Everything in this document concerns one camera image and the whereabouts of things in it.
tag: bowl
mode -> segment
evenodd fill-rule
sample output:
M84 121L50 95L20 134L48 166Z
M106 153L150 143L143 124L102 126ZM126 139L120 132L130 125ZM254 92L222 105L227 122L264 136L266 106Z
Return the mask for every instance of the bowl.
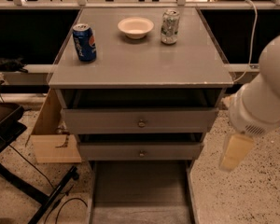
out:
M151 20L139 17L132 17L122 20L119 29L131 39L141 39L154 27Z

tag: cabinet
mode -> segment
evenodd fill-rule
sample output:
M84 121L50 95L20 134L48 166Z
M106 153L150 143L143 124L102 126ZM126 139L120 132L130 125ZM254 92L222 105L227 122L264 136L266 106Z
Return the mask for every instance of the cabinet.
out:
M62 104L80 155L91 161L192 160L232 85L195 8L180 8L179 38L160 41L166 7L84 8L79 22L94 31L97 59L78 60L69 39L49 85ZM117 24L151 19L147 37L131 40Z

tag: drawer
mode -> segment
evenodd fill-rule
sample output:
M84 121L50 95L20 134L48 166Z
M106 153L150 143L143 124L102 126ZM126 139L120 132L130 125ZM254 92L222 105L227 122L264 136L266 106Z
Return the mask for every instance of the drawer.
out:
M87 161L123 161L123 160L195 160L203 149L203 143L130 143L120 145L112 143L81 144L80 156Z
M205 133L217 108L64 109L62 115L73 134Z

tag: soda can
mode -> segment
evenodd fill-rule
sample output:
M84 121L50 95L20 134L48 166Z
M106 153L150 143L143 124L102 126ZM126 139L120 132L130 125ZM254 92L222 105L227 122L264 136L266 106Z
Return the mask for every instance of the soda can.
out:
M167 9L162 16L161 42L165 44L174 44L177 41L179 24L179 11L176 9Z
M79 23L73 27L73 38L77 56L82 62L92 62L96 59L94 35L90 26Z

